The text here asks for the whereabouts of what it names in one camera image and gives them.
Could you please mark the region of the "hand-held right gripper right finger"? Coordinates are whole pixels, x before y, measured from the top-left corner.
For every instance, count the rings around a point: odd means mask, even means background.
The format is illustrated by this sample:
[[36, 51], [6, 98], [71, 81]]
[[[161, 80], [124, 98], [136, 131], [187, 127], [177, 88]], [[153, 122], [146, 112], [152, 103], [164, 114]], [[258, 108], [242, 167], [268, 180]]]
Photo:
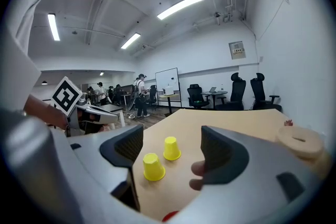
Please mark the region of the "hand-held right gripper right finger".
[[201, 133], [202, 190], [169, 224], [283, 224], [321, 185], [284, 146], [213, 126]]

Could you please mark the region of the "person's left forearm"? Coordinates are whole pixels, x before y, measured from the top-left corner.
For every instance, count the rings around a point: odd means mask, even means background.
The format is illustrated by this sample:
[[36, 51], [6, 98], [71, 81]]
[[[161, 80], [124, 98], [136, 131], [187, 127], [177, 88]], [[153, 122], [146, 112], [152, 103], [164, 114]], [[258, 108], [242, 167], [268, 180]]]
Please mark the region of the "person's left forearm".
[[28, 115], [35, 116], [45, 123], [56, 126], [62, 130], [65, 130], [68, 126], [67, 117], [61, 110], [54, 108], [33, 95], [29, 95], [24, 106], [24, 111]]

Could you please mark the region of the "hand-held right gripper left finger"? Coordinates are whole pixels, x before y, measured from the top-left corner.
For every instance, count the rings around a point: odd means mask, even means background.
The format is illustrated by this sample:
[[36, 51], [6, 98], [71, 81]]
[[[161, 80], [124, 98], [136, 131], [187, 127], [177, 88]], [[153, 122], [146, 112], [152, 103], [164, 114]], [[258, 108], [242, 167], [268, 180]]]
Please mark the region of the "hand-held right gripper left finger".
[[158, 224], [140, 213], [132, 171], [143, 146], [142, 126], [74, 137], [51, 133], [81, 224]]

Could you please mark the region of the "white whiteboard on stand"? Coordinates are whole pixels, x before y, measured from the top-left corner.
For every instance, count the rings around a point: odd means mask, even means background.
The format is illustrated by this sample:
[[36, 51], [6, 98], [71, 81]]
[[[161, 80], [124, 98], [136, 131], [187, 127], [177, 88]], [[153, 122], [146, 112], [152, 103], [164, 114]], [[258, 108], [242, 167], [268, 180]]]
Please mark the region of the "white whiteboard on stand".
[[[158, 102], [158, 95], [163, 94], [163, 88], [172, 86], [174, 89], [174, 93], [179, 93], [181, 96], [181, 89], [180, 89], [180, 82], [178, 78], [178, 69], [172, 68], [167, 69], [164, 71], [156, 72], [155, 73], [155, 82], [156, 82], [156, 89], [157, 89], [157, 102]], [[166, 102], [160, 102], [158, 105], [167, 106]]]

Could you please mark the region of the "round dark table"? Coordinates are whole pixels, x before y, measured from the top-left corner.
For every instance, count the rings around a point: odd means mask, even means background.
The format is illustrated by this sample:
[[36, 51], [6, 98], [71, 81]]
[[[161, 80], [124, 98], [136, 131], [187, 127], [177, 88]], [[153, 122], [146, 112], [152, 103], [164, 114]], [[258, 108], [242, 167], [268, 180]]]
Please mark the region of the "round dark table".
[[222, 102], [224, 102], [224, 100], [226, 99], [226, 94], [228, 92], [227, 91], [215, 91], [215, 92], [202, 92], [202, 95], [208, 97], [212, 97], [213, 100], [213, 109], [215, 109], [216, 107], [216, 99], [220, 99]]

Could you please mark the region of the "person's right hand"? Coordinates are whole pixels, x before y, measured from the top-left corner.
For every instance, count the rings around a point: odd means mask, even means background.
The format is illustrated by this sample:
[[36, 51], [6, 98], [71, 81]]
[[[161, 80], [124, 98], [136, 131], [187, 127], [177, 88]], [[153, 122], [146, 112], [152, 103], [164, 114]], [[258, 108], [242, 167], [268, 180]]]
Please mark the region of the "person's right hand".
[[191, 171], [194, 175], [200, 177], [199, 179], [191, 179], [189, 186], [195, 190], [200, 191], [203, 187], [203, 177], [205, 174], [205, 161], [198, 161], [191, 165]]

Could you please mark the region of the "long ceiling light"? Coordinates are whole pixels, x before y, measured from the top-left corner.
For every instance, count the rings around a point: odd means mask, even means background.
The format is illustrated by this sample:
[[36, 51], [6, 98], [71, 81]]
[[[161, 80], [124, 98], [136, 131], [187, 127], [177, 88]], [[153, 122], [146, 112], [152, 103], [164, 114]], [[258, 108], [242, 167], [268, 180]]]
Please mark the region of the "long ceiling light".
[[167, 10], [163, 11], [162, 13], [158, 14], [157, 18], [160, 20], [164, 20], [165, 18], [171, 16], [172, 14], [201, 1], [203, 0], [182, 0], [176, 3], [175, 5], [171, 6]]
[[60, 41], [58, 29], [56, 25], [56, 15], [50, 13], [47, 15], [47, 18], [48, 18], [49, 27], [50, 27], [54, 41]]
[[131, 44], [133, 44], [141, 35], [139, 33], [134, 33], [121, 47], [121, 49], [127, 49]]

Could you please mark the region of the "red paper cup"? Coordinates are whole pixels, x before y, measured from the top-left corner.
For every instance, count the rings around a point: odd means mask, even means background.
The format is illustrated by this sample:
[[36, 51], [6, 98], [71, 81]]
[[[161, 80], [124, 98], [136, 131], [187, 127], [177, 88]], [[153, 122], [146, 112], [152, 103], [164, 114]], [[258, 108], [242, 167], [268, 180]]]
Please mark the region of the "red paper cup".
[[179, 211], [169, 212], [167, 215], [165, 215], [163, 217], [162, 222], [167, 222], [169, 219], [171, 219], [172, 217], [174, 217], [177, 213], [179, 213]]

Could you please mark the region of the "light wooden standing table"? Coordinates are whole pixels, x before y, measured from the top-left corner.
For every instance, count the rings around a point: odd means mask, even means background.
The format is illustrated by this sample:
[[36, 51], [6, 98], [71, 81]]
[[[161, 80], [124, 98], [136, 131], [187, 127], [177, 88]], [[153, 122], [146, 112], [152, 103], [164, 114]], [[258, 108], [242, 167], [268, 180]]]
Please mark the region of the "light wooden standing table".
[[166, 102], [168, 107], [168, 113], [165, 114], [165, 117], [170, 116], [173, 113], [173, 108], [181, 108], [182, 107], [182, 101], [181, 96], [179, 93], [171, 94], [171, 95], [158, 95], [158, 103], [160, 102]]

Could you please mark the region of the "person's grey sweatshirt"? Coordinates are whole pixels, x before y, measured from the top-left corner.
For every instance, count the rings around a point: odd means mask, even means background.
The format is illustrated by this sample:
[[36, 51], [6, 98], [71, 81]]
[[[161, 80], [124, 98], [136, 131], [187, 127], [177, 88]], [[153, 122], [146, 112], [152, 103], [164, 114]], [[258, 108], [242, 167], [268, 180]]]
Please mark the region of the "person's grey sweatshirt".
[[41, 0], [12, 0], [0, 26], [0, 107], [18, 111], [41, 72], [28, 55], [34, 13]]

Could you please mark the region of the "yellow paper cup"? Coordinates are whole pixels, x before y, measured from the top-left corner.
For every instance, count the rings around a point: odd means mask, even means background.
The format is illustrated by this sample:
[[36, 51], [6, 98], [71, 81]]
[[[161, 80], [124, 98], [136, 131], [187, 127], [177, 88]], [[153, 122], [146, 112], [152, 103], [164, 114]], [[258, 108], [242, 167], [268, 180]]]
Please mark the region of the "yellow paper cup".
[[165, 176], [165, 168], [155, 153], [143, 157], [144, 177], [152, 182], [159, 181]]
[[163, 156], [168, 161], [175, 161], [181, 156], [181, 151], [175, 137], [169, 136], [165, 138]]

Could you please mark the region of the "black office chair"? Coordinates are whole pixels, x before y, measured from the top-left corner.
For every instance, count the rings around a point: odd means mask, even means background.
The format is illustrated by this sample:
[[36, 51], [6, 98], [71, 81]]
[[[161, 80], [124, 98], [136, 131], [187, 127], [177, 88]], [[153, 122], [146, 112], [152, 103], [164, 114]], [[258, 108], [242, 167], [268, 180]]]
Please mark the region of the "black office chair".
[[204, 99], [202, 88], [198, 84], [191, 84], [187, 91], [189, 94], [189, 106], [201, 109], [209, 105], [208, 98], [206, 98], [206, 100]]
[[148, 100], [149, 106], [152, 106], [157, 102], [156, 93], [157, 93], [156, 85], [151, 85], [150, 86], [150, 96]]
[[243, 111], [243, 96], [246, 88], [246, 81], [239, 77], [238, 72], [233, 73], [231, 76], [232, 93], [230, 100], [225, 102], [224, 98], [221, 98], [222, 104], [215, 106], [217, 111]]
[[276, 98], [280, 98], [279, 95], [270, 95], [271, 100], [266, 100], [263, 81], [265, 76], [262, 73], [256, 73], [256, 77], [251, 79], [250, 84], [254, 93], [255, 101], [253, 104], [253, 110], [268, 110], [276, 109], [282, 112], [282, 106], [274, 104]]

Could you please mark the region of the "grey wall electrical panel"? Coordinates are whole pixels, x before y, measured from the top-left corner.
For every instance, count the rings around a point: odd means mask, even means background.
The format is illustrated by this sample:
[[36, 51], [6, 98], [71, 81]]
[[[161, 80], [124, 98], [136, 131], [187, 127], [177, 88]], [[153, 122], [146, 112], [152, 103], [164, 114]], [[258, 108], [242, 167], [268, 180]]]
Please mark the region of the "grey wall electrical panel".
[[245, 48], [242, 41], [229, 43], [229, 49], [233, 60], [246, 58]]

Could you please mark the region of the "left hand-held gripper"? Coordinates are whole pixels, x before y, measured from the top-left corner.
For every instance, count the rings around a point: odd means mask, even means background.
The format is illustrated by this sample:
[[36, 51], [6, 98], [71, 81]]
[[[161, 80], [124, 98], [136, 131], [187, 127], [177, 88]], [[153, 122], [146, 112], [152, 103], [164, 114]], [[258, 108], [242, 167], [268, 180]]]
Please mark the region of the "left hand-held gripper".
[[99, 122], [91, 122], [94, 124], [112, 124], [118, 121], [117, 115], [98, 106], [89, 105], [81, 97], [82, 91], [66, 76], [62, 78], [51, 96], [53, 104], [66, 116], [67, 136], [85, 134], [84, 129], [80, 127], [79, 117], [82, 121], [90, 122], [86, 120], [86, 113], [100, 115]]

